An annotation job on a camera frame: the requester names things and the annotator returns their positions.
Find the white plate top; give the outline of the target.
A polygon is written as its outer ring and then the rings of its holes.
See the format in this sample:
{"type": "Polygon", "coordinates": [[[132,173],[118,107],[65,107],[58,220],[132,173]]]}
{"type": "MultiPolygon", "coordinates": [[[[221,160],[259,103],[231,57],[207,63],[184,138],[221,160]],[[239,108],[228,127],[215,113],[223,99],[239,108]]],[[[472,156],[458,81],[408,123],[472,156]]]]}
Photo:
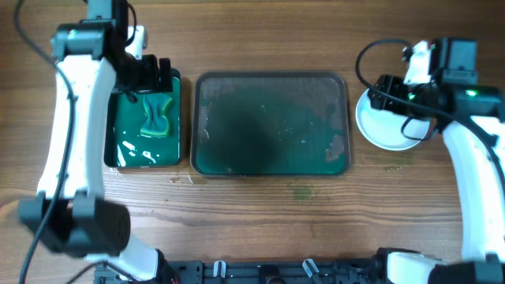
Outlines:
{"type": "Polygon", "coordinates": [[[355,119],[364,138],[378,148],[388,151],[405,151],[413,148],[430,130],[429,121],[418,119],[412,119],[402,129],[407,117],[372,108],[368,89],[357,102],[355,119]]]}

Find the green yellow sponge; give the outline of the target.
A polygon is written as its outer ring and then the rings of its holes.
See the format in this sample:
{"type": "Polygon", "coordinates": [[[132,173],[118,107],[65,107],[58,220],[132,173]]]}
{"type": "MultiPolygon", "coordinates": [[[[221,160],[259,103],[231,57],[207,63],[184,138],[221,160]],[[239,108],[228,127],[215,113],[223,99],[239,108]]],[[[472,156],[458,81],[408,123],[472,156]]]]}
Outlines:
{"type": "Polygon", "coordinates": [[[167,137],[170,134],[170,122],[167,112],[173,99],[165,93],[145,95],[143,98],[146,121],[140,128],[143,136],[167,137]]]}

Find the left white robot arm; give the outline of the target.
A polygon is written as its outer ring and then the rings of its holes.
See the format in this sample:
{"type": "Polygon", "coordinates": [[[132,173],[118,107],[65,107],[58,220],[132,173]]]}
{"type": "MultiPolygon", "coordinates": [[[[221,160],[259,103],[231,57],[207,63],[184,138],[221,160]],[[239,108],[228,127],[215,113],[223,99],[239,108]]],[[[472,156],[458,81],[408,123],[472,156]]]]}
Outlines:
{"type": "Polygon", "coordinates": [[[181,158],[181,79],[144,54],[141,25],[62,25],[52,39],[56,105],[36,197],[19,204],[35,242],[119,280],[176,283],[161,251],[131,231],[128,209],[105,197],[103,166],[168,166],[181,158]]]}

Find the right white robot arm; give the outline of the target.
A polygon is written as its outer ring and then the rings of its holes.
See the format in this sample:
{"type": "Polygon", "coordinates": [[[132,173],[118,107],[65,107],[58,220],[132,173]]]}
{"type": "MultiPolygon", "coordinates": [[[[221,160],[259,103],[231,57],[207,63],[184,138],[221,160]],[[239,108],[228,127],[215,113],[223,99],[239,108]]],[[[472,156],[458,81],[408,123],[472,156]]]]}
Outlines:
{"type": "Polygon", "coordinates": [[[504,281],[504,101],[498,88],[434,81],[407,84],[382,75],[361,98],[364,136],[385,148],[411,121],[437,122],[450,154],[462,211],[462,262],[444,263],[419,252],[389,252],[390,283],[502,283],[504,281]]]}

